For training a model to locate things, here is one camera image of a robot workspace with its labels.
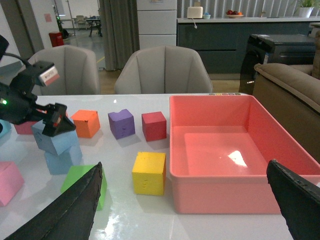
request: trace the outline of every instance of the red trash can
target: red trash can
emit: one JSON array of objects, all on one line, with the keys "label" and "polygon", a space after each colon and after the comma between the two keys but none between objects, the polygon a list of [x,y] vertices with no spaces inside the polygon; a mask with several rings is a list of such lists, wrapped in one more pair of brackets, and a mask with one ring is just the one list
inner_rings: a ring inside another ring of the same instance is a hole
[{"label": "red trash can", "polygon": [[59,31],[49,32],[49,36],[50,36],[52,47],[65,45],[61,32]]}]

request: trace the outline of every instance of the dark gray cabinet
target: dark gray cabinet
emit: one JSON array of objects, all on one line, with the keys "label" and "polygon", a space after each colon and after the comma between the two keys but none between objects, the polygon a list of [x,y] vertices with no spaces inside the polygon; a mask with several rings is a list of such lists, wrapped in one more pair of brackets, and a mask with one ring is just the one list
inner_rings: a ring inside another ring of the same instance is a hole
[{"label": "dark gray cabinet", "polygon": [[178,23],[177,45],[196,50],[209,74],[239,74],[251,34],[308,35],[311,22]]}]

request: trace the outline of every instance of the potted plant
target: potted plant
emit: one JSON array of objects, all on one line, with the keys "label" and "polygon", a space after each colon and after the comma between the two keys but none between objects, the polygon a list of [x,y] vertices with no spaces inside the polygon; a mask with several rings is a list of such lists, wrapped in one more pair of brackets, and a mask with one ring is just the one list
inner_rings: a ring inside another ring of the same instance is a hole
[{"label": "potted plant", "polygon": [[298,4],[299,17],[309,18],[314,8],[320,7],[320,0],[294,0]]}]

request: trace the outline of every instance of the pink plastic bin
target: pink plastic bin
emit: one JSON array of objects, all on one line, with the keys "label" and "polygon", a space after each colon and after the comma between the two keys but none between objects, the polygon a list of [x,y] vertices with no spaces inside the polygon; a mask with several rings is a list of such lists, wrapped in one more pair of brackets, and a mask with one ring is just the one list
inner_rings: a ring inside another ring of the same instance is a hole
[{"label": "pink plastic bin", "polygon": [[178,213],[279,214],[266,174],[272,159],[320,182],[320,165],[253,96],[170,97]]}]

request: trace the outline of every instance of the yellow cube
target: yellow cube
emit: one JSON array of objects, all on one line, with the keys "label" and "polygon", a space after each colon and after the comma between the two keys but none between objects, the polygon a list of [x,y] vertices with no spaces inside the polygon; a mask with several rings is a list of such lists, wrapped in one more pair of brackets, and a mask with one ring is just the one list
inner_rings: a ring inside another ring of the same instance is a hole
[{"label": "yellow cube", "polygon": [[138,152],[132,169],[136,194],[161,196],[165,192],[166,154]]}]

